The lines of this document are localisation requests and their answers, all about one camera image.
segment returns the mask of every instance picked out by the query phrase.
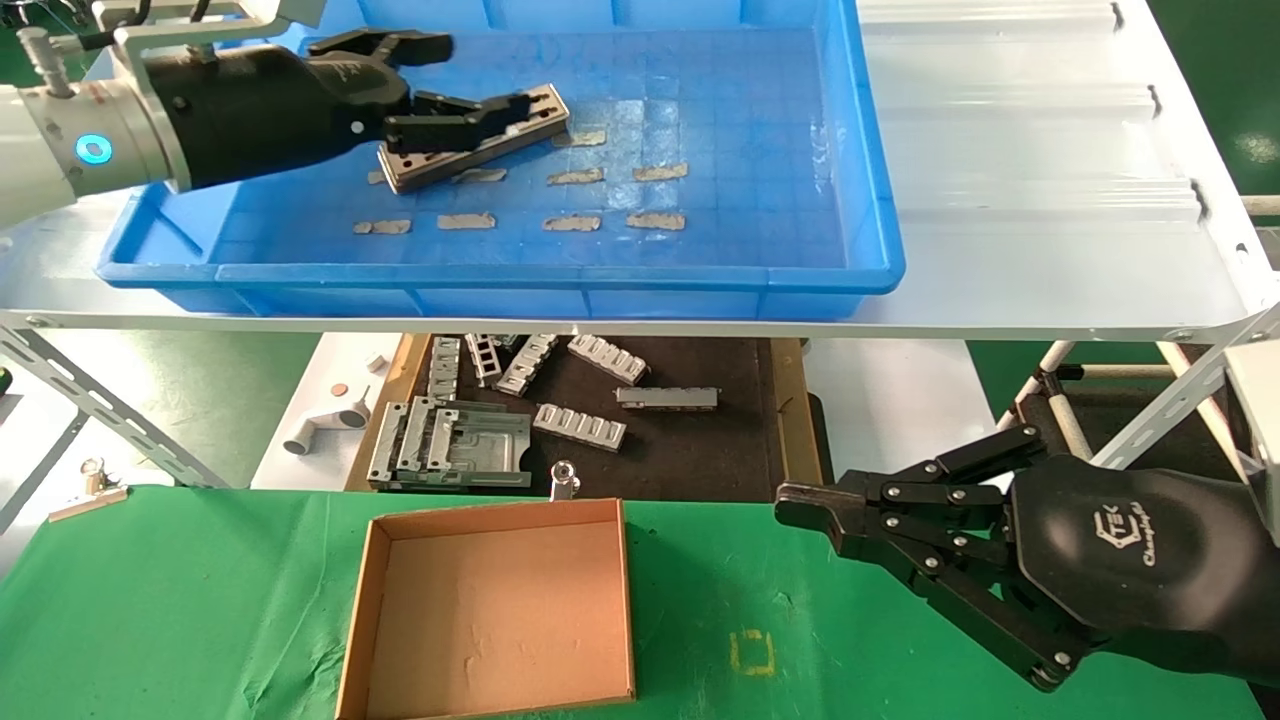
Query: metal bracket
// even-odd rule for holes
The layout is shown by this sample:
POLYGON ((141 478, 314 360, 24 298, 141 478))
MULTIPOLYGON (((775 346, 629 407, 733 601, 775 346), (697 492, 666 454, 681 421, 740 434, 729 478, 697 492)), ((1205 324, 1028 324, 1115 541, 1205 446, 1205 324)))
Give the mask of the metal bracket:
POLYGON ((0 352, 12 357, 91 418, 101 420, 173 479, 191 487, 230 487, 141 413, 106 389, 38 332, 0 324, 0 352))

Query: blue plastic tray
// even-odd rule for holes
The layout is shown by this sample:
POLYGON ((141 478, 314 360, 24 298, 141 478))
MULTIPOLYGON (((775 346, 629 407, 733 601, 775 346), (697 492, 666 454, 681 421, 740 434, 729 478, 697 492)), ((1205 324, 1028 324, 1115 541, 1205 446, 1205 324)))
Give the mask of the blue plastic tray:
POLYGON ((812 319, 850 315, 904 272, 854 0, 330 0, 321 27, 452 32, 417 88, 484 97, 552 82, 598 147, 503 158, 502 183, 413 196, 369 184, 375 147, 223 187, 136 195, 99 274, 192 311, 261 316, 812 319), (637 183, 641 165, 689 163, 637 183), (547 176, 604 168, 605 181, 547 176), (439 231, 443 213, 490 231, 439 231), (678 211, 682 232, 626 227, 678 211), (541 229, 598 213, 594 233, 541 229), (407 219, 402 236, 355 234, 407 219))

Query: green cloth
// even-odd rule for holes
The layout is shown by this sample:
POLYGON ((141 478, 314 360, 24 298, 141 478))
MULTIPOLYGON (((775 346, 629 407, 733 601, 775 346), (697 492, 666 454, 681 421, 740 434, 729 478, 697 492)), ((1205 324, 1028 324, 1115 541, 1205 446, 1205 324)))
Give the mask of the green cloth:
MULTIPOLYGON (((0 584, 0 717, 332 717, 366 523, 468 502, 143 487, 45 525, 0 584)), ((768 506, 625 510, 639 701, 544 717, 1261 717, 1244 683, 1108 655, 1042 694, 768 506)))

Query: yellow tape mark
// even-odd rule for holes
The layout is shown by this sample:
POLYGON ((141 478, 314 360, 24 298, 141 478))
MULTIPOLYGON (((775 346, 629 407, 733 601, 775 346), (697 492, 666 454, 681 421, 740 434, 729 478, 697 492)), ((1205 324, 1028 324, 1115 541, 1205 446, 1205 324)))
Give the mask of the yellow tape mark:
POLYGON ((777 660, 773 652, 773 635, 769 633, 760 633, 756 629, 742 630, 744 641, 764 641, 764 650, 767 662, 764 665, 742 665, 741 642, 737 639, 739 633, 728 634, 728 665, 735 673, 740 675, 758 676, 758 678, 772 678, 773 673, 777 670, 777 660))

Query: open cardboard box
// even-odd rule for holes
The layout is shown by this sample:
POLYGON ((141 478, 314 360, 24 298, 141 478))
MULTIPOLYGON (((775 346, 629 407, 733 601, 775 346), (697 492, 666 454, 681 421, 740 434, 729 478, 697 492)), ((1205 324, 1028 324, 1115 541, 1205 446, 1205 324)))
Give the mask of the open cardboard box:
POLYGON ((339 720, 635 698, 618 500, 426 510, 369 524, 339 720))

